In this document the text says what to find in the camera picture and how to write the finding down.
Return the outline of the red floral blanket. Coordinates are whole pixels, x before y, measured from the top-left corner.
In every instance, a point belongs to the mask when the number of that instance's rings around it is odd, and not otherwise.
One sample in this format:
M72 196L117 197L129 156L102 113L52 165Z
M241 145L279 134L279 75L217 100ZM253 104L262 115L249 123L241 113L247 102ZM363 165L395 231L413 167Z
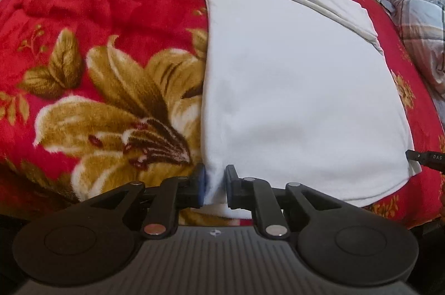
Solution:
M188 174L206 49L204 0L2 0L1 209Z

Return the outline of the plaid quilt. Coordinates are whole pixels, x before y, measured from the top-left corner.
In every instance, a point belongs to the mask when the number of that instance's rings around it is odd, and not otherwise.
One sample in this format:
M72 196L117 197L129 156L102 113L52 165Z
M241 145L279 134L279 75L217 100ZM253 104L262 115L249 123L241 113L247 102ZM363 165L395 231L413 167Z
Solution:
M383 0L444 121L444 0Z

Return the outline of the white shirt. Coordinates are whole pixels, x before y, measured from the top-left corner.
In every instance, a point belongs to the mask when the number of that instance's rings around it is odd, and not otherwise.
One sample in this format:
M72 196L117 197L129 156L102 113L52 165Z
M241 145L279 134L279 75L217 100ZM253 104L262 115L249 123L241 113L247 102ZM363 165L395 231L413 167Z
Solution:
M204 213L227 206L223 175L299 182L363 207L403 187L410 126L378 35L353 0L205 0Z

